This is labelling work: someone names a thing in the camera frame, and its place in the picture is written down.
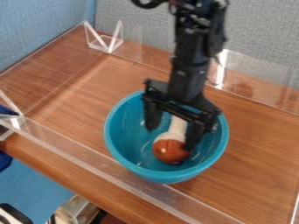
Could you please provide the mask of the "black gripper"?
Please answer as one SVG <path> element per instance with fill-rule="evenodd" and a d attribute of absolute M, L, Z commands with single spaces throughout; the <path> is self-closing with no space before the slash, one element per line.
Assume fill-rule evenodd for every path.
<path fill-rule="evenodd" d="M 198 94 L 191 101 L 181 101 L 167 93 L 169 83 L 161 80 L 144 80 L 144 92 L 142 99 L 144 103 L 144 125 L 150 131 L 155 130 L 162 121 L 163 112 L 179 116 L 190 122 L 186 133 L 185 149 L 193 151 L 202 140 L 205 131 L 213 131 L 221 108 Z"/>

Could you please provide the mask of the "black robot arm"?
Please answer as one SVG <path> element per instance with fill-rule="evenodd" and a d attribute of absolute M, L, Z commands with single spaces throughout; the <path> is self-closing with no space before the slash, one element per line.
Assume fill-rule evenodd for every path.
<path fill-rule="evenodd" d="M 205 96 L 205 83 L 211 60 L 222 52 L 227 41 L 225 24 L 230 0 L 131 0 L 151 10 L 169 4 L 175 17 L 175 49 L 173 71 L 167 82 L 144 81 L 144 122 L 155 130 L 163 112 L 190 123 L 185 149 L 193 150 L 206 133 L 213 131 L 221 108 Z"/>

